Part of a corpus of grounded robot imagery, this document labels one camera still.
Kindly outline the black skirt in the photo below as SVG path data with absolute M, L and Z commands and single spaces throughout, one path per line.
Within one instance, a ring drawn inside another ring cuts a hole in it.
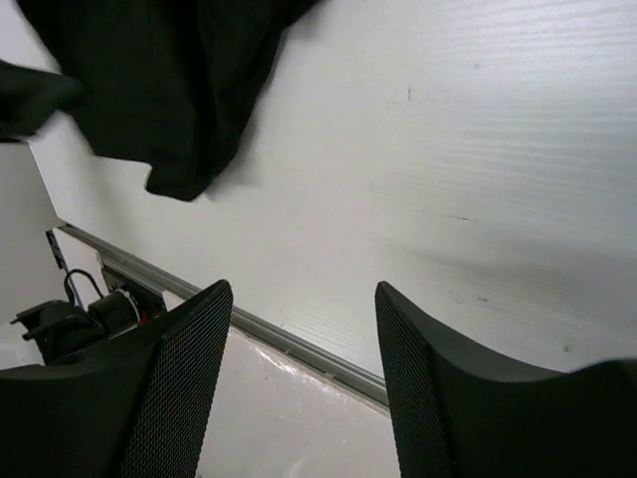
M 1 138 L 57 112 L 94 154 L 145 163 L 148 192 L 201 195 L 236 156 L 284 32 L 309 1 L 22 1 L 59 65 L 3 63 Z

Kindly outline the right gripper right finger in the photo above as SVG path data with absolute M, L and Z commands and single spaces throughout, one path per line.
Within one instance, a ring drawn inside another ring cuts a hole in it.
M 507 357 L 386 282 L 374 295 L 404 477 L 632 477 L 636 363 L 559 372 Z

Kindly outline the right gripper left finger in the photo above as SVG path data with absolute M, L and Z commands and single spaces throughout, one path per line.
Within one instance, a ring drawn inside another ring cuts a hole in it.
M 5 477 L 193 477 L 217 384 L 187 378 L 193 346 L 160 358 L 150 321 L 50 365 L 1 372 Z

